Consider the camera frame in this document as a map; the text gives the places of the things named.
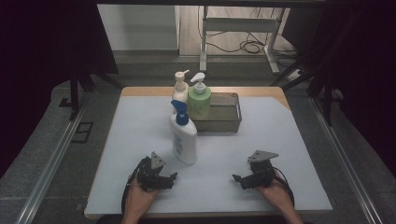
metal frame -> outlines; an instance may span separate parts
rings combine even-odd
[[[91,3],[92,0],[80,0]],[[355,7],[356,0],[95,0],[95,4],[212,7]]]
[[[282,8],[276,19],[237,19],[237,18],[208,18],[208,6],[204,7],[204,16],[202,19],[202,43],[200,53],[199,69],[201,72],[206,71],[206,32],[207,31],[227,31],[227,32],[254,32],[254,33],[272,33],[270,41],[264,47],[265,56],[271,66],[273,74],[279,74],[276,60],[272,53],[280,24],[282,23],[285,8]]]

white wall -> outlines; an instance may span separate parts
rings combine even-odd
[[[113,50],[178,49],[178,6],[98,5]]]

white lotion bottle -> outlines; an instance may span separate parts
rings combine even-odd
[[[197,162],[197,129],[187,114],[187,105],[178,100],[171,103],[177,111],[170,118],[173,153],[184,163],[193,165]]]
[[[172,100],[187,103],[189,99],[189,84],[184,81],[184,78],[188,72],[190,72],[190,70],[175,73],[176,84],[172,93]]]

aluminum rail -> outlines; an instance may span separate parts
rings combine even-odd
[[[371,224],[382,224],[382,220],[379,217],[379,214],[376,212],[375,205],[371,200],[370,196],[368,195],[365,187],[361,183],[358,175],[355,172],[347,154],[344,151],[343,146],[341,145],[338,137],[334,131],[334,129],[328,125],[326,120],[322,116],[322,109],[320,103],[317,98],[310,97],[310,102],[312,106],[315,108],[315,112],[318,116],[320,124],[324,132],[326,133],[327,137],[330,140],[330,144],[332,145],[333,152],[337,157],[341,168],[343,169],[346,179],[349,182],[349,186],[352,188],[353,192],[355,193],[356,198],[358,199],[359,204],[361,205],[361,210],[363,211],[364,215],[366,215],[367,220]]]
[[[89,93],[84,93],[81,96],[80,110],[78,111],[74,120],[70,121],[67,125],[66,130],[64,131],[64,135],[62,136],[58,146],[53,151],[52,155],[49,158],[47,165],[45,166],[43,172],[40,177],[35,182],[35,186],[32,189],[24,207],[22,208],[18,219],[15,223],[18,224],[28,224],[32,223],[33,218],[44,199],[45,194],[50,186],[50,182],[58,170],[59,165],[61,164],[62,158],[64,157],[64,153],[66,152],[70,141],[72,140],[73,134],[78,127],[79,122],[87,108],[87,104],[90,99]]]

gray mat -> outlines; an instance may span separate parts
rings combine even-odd
[[[119,75],[111,75],[126,86],[173,86],[176,71],[191,70],[191,77],[198,72],[197,63],[136,63],[119,64]],[[209,63],[206,84],[208,86],[268,86],[276,77],[265,63]],[[91,184],[99,163],[112,117],[120,97],[120,90],[98,77],[82,122],[93,122],[92,133],[85,144],[72,143],[55,175],[45,200],[39,207],[34,223],[94,223],[82,215]],[[315,223],[367,223],[361,207],[347,183],[346,177],[335,158],[312,105],[304,95],[307,83],[287,92],[291,111],[300,129],[308,152],[318,171],[334,210],[325,215],[304,216]],[[57,107],[63,97],[68,97],[60,85],[53,92],[53,101],[22,154],[0,181],[0,223],[12,223],[29,195],[36,178],[56,147],[68,122],[70,109]],[[387,173],[381,160],[370,146],[361,140],[342,112],[336,107],[333,115],[339,122],[334,129],[341,134],[340,140],[348,150],[353,165],[363,184],[370,192],[380,210],[384,223],[395,223],[395,181]],[[245,223],[262,223],[265,217],[243,219]],[[186,223],[174,219],[175,223]],[[220,223],[218,219],[208,223]]]

